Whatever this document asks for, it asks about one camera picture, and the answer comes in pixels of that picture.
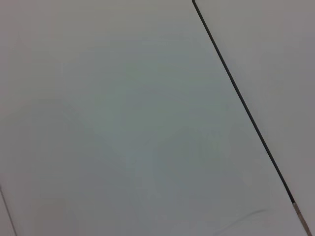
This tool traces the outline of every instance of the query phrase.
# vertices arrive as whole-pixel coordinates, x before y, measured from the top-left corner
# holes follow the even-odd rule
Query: white wall
[[[315,2],[196,0],[315,232]]]
[[[303,235],[190,1],[0,9],[19,236]]]

